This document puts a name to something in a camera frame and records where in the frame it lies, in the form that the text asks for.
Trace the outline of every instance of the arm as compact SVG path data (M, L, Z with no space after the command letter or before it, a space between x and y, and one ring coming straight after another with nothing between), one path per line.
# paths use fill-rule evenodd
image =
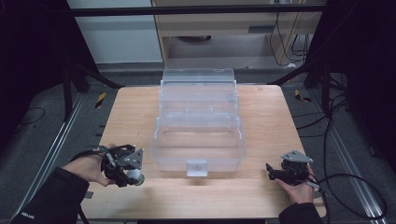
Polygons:
M20 223L76 223L89 182L113 184L103 177L102 156L89 155L55 168L40 190L11 221Z
M311 167L307 166L310 174L313 174ZM275 182L289 194L293 205L287 207L279 214L280 224L320 224L320 218L314 202L314 189L305 183L297 186L290 186L280 179Z

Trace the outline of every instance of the floor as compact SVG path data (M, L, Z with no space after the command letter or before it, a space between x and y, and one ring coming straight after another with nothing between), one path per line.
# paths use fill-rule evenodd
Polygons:
M237 83L267 83L286 75L293 66L280 66L276 63L272 51L263 35L249 36L212 36L203 41L200 37L181 37L172 40L169 68L233 68ZM158 85L162 69L140 69L122 73L103 73L109 79L133 85ZM334 74L335 78L347 81L342 75ZM383 158L370 155L369 146L359 124L354 120L353 111L342 105L333 113L333 126L328 134L326 144L321 135L326 130L326 119L312 126L303 128L321 118L319 98L320 87L306 90L300 75L282 86L290 113L301 137L306 154L314 159L313 168L317 179L324 177L324 164L327 173L339 174L350 172L363 176L378 188L388 203L386 219L370 221L357 217L341 206L333 196L329 196L329 207L332 223L396 223L396 175L390 170ZM0 223L8 223L9 219L25 202L39 179L45 179L54 166L67 163L80 152L95 146L100 141L101 133L117 90L112 90L102 83L89 79L91 89L88 93L76 93L73 97L79 108L74 122L64 129L63 89L56 86L38 94L32 101L32 109L26 113L21 127L6 146L7 150L0 159ZM302 98L296 97L296 90ZM106 93L100 108L95 108L100 93ZM341 92L332 90L335 99ZM65 138L59 139L60 130L65 130ZM331 180L332 188L349 207L365 214L372 208L384 210L380 198L353 179L336 178ZM278 223L276 219L269 223ZM122 220L110 223L125 223ZM177 221L157 223L182 223Z

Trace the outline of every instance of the black sleeve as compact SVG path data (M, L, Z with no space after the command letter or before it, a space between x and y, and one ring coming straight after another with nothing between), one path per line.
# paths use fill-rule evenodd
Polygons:
M75 224L89 185L86 180L57 167L11 224Z
M322 224L317 209L312 203L295 203L279 214L280 224Z

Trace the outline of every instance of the gray carpet floor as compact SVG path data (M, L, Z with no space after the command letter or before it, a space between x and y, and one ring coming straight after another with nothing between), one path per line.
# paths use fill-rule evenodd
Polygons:
M229 62L227 57L224 57L218 64L224 67L228 66L224 64ZM172 63L172 66L177 66L176 61L172 61ZM197 67L202 65L195 64L191 66ZM276 68L272 65L256 69L246 69L245 67L237 66L235 67L235 79L238 83L262 84L274 81L286 75L289 71L289 68ZM152 71L151 69L147 72L118 72L116 74L104 72L103 75L115 82L129 86L158 85L162 77L162 71L161 69L157 71ZM304 76L298 76L291 81L288 87L285 86L283 88L290 112L294 116L293 119L296 127L302 127L320 118L320 114L318 114L319 110L315 103L308 103L295 98L295 89L299 89L303 97L310 98L315 98L318 91L306 91L304 88L300 88L301 80L304 80ZM97 146L100 141L100 136L103 132L104 125L106 125L106 120L116 97L117 90L112 90L90 78L89 82L91 83L89 92L77 93L73 90L74 99L82 98L81 109L77 114L70 132L64 139L59 154L54 158L49 169L66 164L73 155L92 146ZM106 98L100 108L95 108L98 95L101 92L106 92ZM339 93L339 91L332 91L332 97L335 97ZM15 214L35 180L35 175L46 159L52 143L63 125L63 100L63 88L61 85L40 92L31 103L32 109L26 113L22 121L22 123L26 124L21 125L16 130L13 138L5 147L5 150L3 150L0 159L0 223L8 223L9 219ZM361 171L362 177L373 183L387 200L389 207L386 216L387 222L396 223L396 175L391 171L383 158L370 155L369 146L364 134L354 119L353 112L348 110L347 105L334 112L333 127L341 136L347 152ZM323 136L310 136L324 133L325 129L326 124L321 121L309 128L299 130L299 135L301 136L307 156L315 161L312 166L318 179L324 177ZM326 146L328 174L345 173L346 165L336 150L336 142L329 137ZM364 214L364 208L350 179L337 178L332 180L331 184L339 198L348 206ZM328 197L328 201L332 223L375 223L351 214L332 196ZM269 220L269 223L277 223L277 220Z

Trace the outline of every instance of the hand-mounted device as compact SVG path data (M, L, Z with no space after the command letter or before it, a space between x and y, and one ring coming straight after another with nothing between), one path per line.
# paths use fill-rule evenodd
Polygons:
M99 146L99 151L105 152L101 169L105 176L116 181L122 188L127 185L142 185L145 177L141 174L143 148L135 150L135 146L124 145L107 148Z
M277 178L289 185L296 186L304 183L306 179L308 179L309 172L306 165L308 162L314 162L312 159L297 150L293 150L280 157L283 159L280 163L283 170L274 170L272 166L265 163L270 180L275 180Z

